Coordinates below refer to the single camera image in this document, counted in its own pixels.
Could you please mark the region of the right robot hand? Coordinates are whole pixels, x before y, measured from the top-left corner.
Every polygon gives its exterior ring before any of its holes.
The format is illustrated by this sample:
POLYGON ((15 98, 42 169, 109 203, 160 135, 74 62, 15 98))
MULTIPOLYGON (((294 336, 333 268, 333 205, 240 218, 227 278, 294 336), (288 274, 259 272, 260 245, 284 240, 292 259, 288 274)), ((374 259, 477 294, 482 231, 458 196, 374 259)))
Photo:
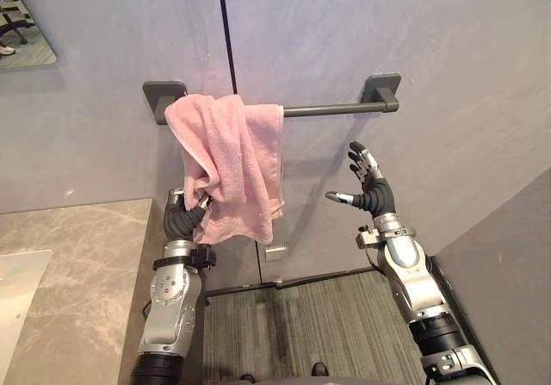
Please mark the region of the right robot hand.
POLYGON ((350 170, 360 181, 362 192, 351 195, 328 191, 325 198, 369 212, 373 218, 383 214, 395 214, 393 192, 375 157, 360 142, 350 142, 349 148, 348 157, 352 161, 350 170))

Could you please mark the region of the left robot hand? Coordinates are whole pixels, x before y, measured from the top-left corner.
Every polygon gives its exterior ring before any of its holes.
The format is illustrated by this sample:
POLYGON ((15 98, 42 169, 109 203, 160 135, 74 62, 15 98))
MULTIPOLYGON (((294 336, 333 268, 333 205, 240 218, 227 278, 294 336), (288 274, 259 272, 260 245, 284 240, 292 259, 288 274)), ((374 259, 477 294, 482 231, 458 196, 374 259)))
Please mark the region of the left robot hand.
POLYGON ((205 193, 192 209, 186 209, 184 188, 171 189, 164 209, 164 233, 167 240, 193 242, 194 231, 200 226, 212 201, 212 197, 205 193))

